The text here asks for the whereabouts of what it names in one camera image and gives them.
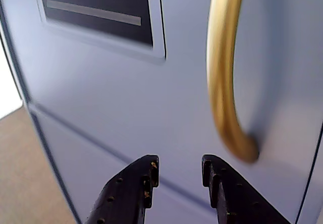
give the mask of metal strip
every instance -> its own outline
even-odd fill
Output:
[[[113,20],[113,21],[119,21],[135,26],[141,26],[141,17],[139,16],[132,16],[127,15],[119,12],[114,11],[106,11],[101,10],[97,8],[87,7],[87,6],[79,6],[75,4],[70,3],[64,3],[59,1],[47,1],[47,7],[62,11],[69,11],[69,12],[75,12],[83,15],[88,16],[95,16],[100,17],[103,19]]]

